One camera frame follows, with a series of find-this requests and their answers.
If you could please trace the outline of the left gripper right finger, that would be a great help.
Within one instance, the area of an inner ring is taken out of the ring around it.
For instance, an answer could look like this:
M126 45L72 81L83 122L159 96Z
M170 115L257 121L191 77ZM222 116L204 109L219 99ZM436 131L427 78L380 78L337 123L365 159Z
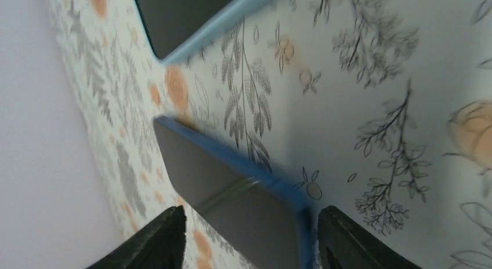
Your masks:
M322 268L419 268L335 206L319 213L317 237Z

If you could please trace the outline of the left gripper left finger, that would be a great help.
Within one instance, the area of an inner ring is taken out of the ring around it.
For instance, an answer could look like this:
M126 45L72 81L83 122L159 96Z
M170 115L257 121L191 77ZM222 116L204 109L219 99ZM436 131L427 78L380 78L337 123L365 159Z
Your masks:
M185 210L182 206L172 206L89 268L180 269L185 246Z

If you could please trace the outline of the black phone with blue edge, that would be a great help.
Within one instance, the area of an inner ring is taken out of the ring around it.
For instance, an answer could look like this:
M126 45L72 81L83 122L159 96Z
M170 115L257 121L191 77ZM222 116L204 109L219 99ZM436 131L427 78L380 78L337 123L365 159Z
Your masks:
M173 189L258 268L312 268L312 210L292 184L178 121L156 117Z

